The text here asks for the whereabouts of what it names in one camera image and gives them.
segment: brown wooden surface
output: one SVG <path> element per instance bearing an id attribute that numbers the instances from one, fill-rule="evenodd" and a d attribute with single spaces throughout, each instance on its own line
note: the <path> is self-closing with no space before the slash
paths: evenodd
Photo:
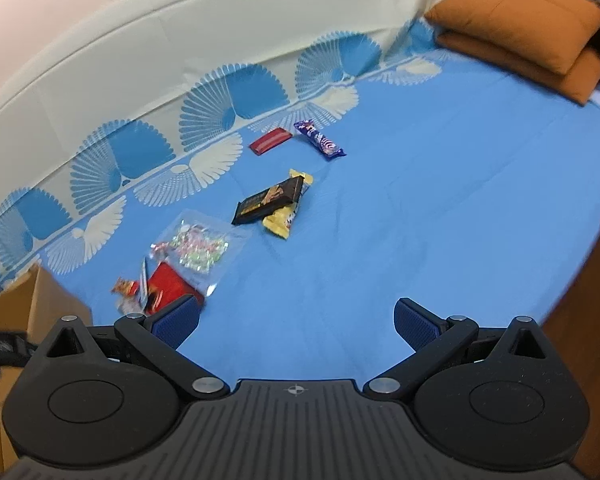
<path id="1" fill-rule="evenodd" d="M 575 465 L 600 479 L 600 238 L 543 328 L 589 401 L 589 429 Z"/>

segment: bag of candies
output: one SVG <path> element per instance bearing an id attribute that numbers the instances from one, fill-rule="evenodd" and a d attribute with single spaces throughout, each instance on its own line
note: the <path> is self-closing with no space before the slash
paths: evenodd
<path id="1" fill-rule="evenodd" d="M 210 296 L 250 236 L 248 229 L 184 210 L 151 244 L 151 257 L 168 262 L 189 285 Z"/>

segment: black chocolate bar package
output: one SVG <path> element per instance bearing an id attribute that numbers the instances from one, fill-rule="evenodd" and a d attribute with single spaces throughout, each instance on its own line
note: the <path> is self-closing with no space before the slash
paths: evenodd
<path id="1" fill-rule="evenodd" d="M 295 176 L 244 199 L 238 203 L 231 223 L 238 225 L 253 222 L 270 215 L 285 205 L 297 202 L 303 183 L 304 177 Z"/>

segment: purple candy wrapper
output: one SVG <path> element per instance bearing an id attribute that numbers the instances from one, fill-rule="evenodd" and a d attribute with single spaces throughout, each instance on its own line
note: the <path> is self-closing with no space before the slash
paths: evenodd
<path id="1" fill-rule="evenodd" d="M 347 155 L 344 150 L 335 142 L 327 139 L 324 134 L 315 127 L 312 120 L 299 121 L 293 124 L 295 128 L 302 134 L 309 137 L 313 145 L 318 148 L 327 158 L 335 158 L 337 156 Z"/>

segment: yellow package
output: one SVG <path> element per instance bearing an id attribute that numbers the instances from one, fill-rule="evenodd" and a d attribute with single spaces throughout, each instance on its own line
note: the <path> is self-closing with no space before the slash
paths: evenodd
<path id="1" fill-rule="evenodd" d="M 306 192 L 306 190 L 309 189 L 309 186 L 313 184 L 313 177 L 310 174 L 289 170 L 290 178 L 296 176 L 302 176 L 304 178 L 304 183 L 302 184 L 302 190 L 300 192 L 298 202 L 285 205 L 284 207 L 277 209 L 269 216 L 265 216 L 262 219 L 262 225 L 264 227 L 266 227 L 272 233 L 281 236 L 285 240 L 289 237 L 289 233 L 291 232 L 291 224 L 293 223 L 293 219 L 297 213 L 299 200 L 302 198 L 302 195 Z"/>

